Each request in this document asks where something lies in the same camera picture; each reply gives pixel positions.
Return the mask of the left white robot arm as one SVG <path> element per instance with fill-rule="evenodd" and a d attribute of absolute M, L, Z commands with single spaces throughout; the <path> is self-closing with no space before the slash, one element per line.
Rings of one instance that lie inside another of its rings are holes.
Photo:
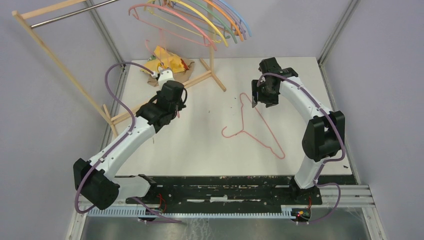
<path fill-rule="evenodd" d="M 187 90 L 177 81 L 166 81 L 156 95 L 136 112 L 131 124 L 114 141 L 89 160 L 79 158 L 73 164 L 74 185 L 77 191 L 75 209 L 83 196 L 93 207 L 105 210 L 117 200 L 139 197 L 150 204 L 158 191 L 145 175 L 122 178 L 118 170 L 146 141 L 177 117 L 186 107 Z"/>

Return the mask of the yellow hanger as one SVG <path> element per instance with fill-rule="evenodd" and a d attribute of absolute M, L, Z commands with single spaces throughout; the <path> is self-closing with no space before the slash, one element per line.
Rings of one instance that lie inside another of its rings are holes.
<path fill-rule="evenodd" d="M 158 24 L 142 20 L 136 8 L 173 25 L 181 31 L 174 32 Z M 180 39 L 217 50 L 217 44 L 229 46 L 228 38 L 238 42 L 232 27 L 236 24 L 229 15 L 210 0 L 149 0 L 146 3 L 130 7 L 129 14 L 137 20 Z"/>

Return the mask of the purple hanger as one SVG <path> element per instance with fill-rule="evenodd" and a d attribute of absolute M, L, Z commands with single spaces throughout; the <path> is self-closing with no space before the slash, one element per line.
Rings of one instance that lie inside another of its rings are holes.
<path fill-rule="evenodd" d="M 242 24 L 242 22 L 239 20 L 239 18 L 231 11 L 229 10 L 220 0 L 206 0 L 207 3 L 213 3 L 217 6 L 219 6 L 229 17 L 231 17 L 232 21 L 235 23 L 234 31 L 238 34 L 241 41 L 247 39 L 246 36 L 246 30 Z"/>

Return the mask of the pink wire hanger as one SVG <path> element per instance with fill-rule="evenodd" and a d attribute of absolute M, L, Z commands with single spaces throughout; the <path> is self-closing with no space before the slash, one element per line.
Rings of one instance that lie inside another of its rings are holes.
<path fill-rule="evenodd" d="M 176 81 L 173 67 L 177 66 L 177 63 L 180 63 L 180 58 L 169 52 L 166 47 L 159 47 L 159 54 L 156 54 L 154 49 L 150 48 L 150 41 L 148 39 L 144 40 L 144 45 L 149 53 L 154 56 L 154 59 L 158 61 L 156 67 L 153 68 L 153 73 L 151 76 L 156 79 L 158 86 L 162 87 L 167 81 Z"/>
<path fill-rule="evenodd" d="M 221 129 L 222 137 L 233 139 L 244 136 L 270 152 L 275 158 L 284 160 L 286 153 L 260 110 L 256 106 L 251 110 L 248 109 L 250 104 L 253 103 L 252 98 L 247 93 L 242 92 L 238 95 L 238 102 L 239 121 L 231 127 L 224 126 Z"/>

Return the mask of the light blue hanger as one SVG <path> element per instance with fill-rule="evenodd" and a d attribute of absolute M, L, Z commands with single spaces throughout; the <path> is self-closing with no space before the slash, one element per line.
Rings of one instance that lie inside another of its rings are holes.
<path fill-rule="evenodd" d="M 220 0 L 229 10 L 231 10 L 241 21 L 241 23 L 245 26 L 245 29 L 247 30 L 247 33 L 250 37 L 252 37 L 252 31 L 249 26 L 249 24 L 245 21 L 245 19 L 242 17 L 242 15 L 232 6 L 230 5 L 226 0 Z"/>

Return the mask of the pink plastic hanger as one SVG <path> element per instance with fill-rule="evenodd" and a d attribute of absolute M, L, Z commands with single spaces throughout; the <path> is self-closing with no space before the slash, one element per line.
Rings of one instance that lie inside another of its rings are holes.
<path fill-rule="evenodd" d="M 187 18 L 186 15 L 177 11 L 176 9 L 167 5 L 167 2 L 160 0 L 149 0 L 146 3 L 135 4 L 128 9 L 128 14 L 133 16 L 136 20 L 143 22 L 149 26 L 157 28 L 160 33 L 166 32 L 176 37 L 179 37 L 183 40 L 187 40 L 189 42 L 193 42 L 195 44 L 208 47 L 210 51 L 217 50 L 217 44 L 224 43 L 226 47 L 228 47 L 228 42 L 224 37 L 223 33 L 218 29 L 218 27 L 212 23 L 212 17 L 215 15 L 211 10 L 208 10 L 208 16 L 205 16 L 199 10 L 194 8 L 193 6 L 187 4 L 181 0 L 174 0 L 173 3 L 181 4 L 184 7 L 187 7 L 189 10 L 194 12 L 195 17 L 201 18 L 208 28 L 202 28 L 192 22 Z M 202 38 L 202 42 L 196 41 L 192 38 L 186 37 L 184 34 L 171 31 L 165 27 L 159 26 L 158 24 L 151 23 L 147 20 L 143 20 L 141 15 L 138 13 L 138 9 L 142 8 L 142 10 L 146 13 L 151 14 L 154 17 L 157 17 L 169 24 L 172 24 L 182 30 L 185 30 L 191 34 L 199 36 Z"/>

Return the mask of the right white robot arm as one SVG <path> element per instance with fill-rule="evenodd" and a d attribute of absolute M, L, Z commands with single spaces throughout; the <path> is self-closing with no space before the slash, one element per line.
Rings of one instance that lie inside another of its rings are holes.
<path fill-rule="evenodd" d="M 259 79 L 251 82 L 252 107 L 263 103 L 267 108 L 286 98 L 306 123 L 301 141 L 304 152 L 302 164 L 292 179 L 289 199 L 302 204 L 309 198 L 308 189 L 318 185 L 326 163 L 339 162 L 346 157 L 345 115 L 333 111 L 314 97 L 291 67 L 282 68 L 275 57 L 262 59 Z"/>

